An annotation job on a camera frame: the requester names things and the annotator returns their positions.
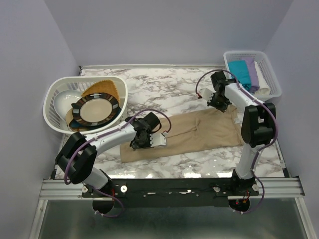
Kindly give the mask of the beige t shirt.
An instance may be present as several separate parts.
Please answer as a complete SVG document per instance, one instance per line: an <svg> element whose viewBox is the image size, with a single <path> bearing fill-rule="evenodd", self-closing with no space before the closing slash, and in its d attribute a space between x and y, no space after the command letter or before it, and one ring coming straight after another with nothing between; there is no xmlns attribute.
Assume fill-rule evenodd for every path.
<svg viewBox="0 0 319 239"><path fill-rule="evenodd" d="M219 147L243 145L238 111L229 105L226 112L209 108L170 117L172 128L167 146L133 150L129 143L120 146L122 163L199 152Z"/></svg>

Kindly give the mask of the white rectangular plastic basket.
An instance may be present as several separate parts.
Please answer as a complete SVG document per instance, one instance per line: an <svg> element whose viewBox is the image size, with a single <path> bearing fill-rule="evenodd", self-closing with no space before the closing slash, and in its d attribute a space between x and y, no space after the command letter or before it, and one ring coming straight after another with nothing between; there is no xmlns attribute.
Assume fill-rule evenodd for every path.
<svg viewBox="0 0 319 239"><path fill-rule="evenodd" d="M224 52L223 57L227 70L229 70L228 63L231 61L240 60L242 57L254 58L254 61L257 62L260 71L265 79L265 82L268 84L270 89L268 95L255 94L255 97L265 102L272 98L277 98L281 96L282 89L273 70L273 67L269 61L269 58L264 52L254 50L234 50Z"/></svg>

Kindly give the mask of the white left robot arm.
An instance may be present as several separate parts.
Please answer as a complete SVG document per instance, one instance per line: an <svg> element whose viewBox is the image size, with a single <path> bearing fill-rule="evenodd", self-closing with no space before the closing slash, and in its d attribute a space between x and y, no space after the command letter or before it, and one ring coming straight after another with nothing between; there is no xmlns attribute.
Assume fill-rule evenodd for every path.
<svg viewBox="0 0 319 239"><path fill-rule="evenodd" d="M149 113L144 118L127 118L119 125L98 133L83 135L76 132L70 135L55 159L64 172L65 183L88 184L93 186L98 196L107 196L111 189L110 178L94 167L96 157L126 142L134 150L166 146L165 135L153 132L159 125L159 118Z"/></svg>

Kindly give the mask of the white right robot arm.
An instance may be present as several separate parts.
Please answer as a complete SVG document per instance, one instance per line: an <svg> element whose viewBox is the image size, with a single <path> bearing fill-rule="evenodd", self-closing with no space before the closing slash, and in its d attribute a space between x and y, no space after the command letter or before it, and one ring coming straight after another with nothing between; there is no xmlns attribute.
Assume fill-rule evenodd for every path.
<svg viewBox="0 0 319 239"><path fill-rule="evenodd" d="M230 191L241 195L246 190L255 189L255 170L262 151L274 144L278 136L276 108L273 103L258 100L244 89L236 77L227 79L225 70L213 70L210 76L215 92L202 96L207 105L225 112L234 103L243 111L241 136L244 148L238 165L229 183Z"/></svg>

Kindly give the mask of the teal rolled t shirt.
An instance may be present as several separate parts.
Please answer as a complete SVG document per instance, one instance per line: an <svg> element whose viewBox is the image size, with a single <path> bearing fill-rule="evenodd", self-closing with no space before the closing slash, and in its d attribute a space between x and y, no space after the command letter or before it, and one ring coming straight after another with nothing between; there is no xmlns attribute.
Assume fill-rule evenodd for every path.
<svg viewBox="0 0 319 239"><path fill-rule="evenodd" d="M251 90L252 82L246 61L231 61L228 63L228 67L229 71L237 77L240 84L249 92Z"/></svg>

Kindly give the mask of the white rolled t shirt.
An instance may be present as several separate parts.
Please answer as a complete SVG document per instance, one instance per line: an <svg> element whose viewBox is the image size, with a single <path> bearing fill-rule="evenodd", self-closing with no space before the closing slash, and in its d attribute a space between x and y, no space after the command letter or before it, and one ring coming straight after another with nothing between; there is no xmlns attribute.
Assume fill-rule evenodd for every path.
<svg viewBox="0 0 319 239"><path fill-rule="evenodd" d="M261 72L261 69L258 65L258 63L255 61L255 69L257 72L258 82L259 82L259 89L255 92L257 95L269 95L270 94L270 87L267 84L266 80L263 77L263 74Z"/></svg>

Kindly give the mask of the purple rolled t shirt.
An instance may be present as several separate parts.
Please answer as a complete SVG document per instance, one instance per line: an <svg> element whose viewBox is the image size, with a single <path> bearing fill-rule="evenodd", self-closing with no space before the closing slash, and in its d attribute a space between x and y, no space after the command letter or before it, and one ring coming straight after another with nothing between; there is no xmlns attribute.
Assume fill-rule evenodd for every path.
<svg viewBox="0 0 319 239"><path fill-rule="evenodd" d="M258 74L256 71L256 66L255 66L255 61L253 58L247 57L244 58L248 71L249 71L249 76L251 79L251 88L249 90L250 93L255 93L260 89L259 85L259 79L258 79Z"/></svg>

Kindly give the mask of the striped rim ceramic plate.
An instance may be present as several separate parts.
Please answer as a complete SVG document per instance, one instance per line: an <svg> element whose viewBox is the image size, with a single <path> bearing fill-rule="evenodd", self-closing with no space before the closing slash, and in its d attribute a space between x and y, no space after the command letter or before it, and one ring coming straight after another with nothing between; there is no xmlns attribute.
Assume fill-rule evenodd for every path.
<svg viewBox="0 0 319 239"><path fill-rule="evenodd" d="M121 112L119 100L108 93L91 93L71 104L66 114L73 131L90 131L112 123Z"/></svg>

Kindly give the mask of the woven tan placemat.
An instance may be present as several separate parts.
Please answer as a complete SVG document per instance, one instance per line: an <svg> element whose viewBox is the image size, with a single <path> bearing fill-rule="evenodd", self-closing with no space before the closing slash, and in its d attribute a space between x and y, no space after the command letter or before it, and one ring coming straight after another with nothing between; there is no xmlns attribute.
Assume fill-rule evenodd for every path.
<svg viewBox="0 0 319 239"><path fill-rule="evenodd" d="M117 99L118 103L121 102L118 89L117 89L115 83L110 79L102 80L102 81L94 83L93 85L88 87L81 94L81 96L84 97L84 96L86 96L88 94L92 94L92 93L107 93L107 94L110 94L113 97L115 97Z"/></svg>

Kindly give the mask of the white round dish basket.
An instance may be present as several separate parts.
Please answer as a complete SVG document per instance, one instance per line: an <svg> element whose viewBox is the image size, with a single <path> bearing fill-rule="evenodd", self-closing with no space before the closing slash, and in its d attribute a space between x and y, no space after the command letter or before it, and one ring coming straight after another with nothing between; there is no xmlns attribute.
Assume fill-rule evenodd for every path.
<svg viewBox="0 0 319 239"><path fill-rule="evenodd" d="M84 76L84 77L63 77L51 84L47 91L45 101L43 104L43 117L46 123L53 130L63 134L73 134L74 131L68 126L65 121L65 116L71 107L66 107L63 114L58 114L56 111L58 107L54 106L54 99L63 91L73 90L77 92L84 92L93 84L102 80L112 80L115 83L116 89L120 96L119 107L121 111L119 115L106 126L97 129L87 130L82 132L84 135L93 134L120 124L127 117L127 103L128 103L128 86L123 78L117 76Z"/></svg>

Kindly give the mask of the white bowl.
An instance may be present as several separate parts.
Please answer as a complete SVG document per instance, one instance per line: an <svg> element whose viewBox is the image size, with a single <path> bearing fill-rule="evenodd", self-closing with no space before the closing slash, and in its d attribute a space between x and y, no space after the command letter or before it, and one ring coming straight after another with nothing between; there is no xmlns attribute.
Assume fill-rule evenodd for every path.
<svg viewBox="0 0 319 239"><path fill-rule="evenodd" d="M81 93L76 90L65 90L56 95L53 100L53 106L56 113L62 120L66 120L68 111L72 108L71 104L81 99Z"/></svg>

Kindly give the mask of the aluminium frame rail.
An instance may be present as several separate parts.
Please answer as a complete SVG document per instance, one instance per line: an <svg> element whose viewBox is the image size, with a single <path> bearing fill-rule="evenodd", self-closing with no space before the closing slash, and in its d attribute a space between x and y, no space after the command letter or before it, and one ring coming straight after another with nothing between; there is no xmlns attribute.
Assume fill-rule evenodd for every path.
<svg viewBox="0 0 319 239"><path fill-rule="evenodd" d="M298 177L295 178L261 178L265 188L265 199L268 198L300 198L305 193ZM62 180L44 180L42 182L40 200L90 200L82 196L82 184L65 185Z"/></svg>

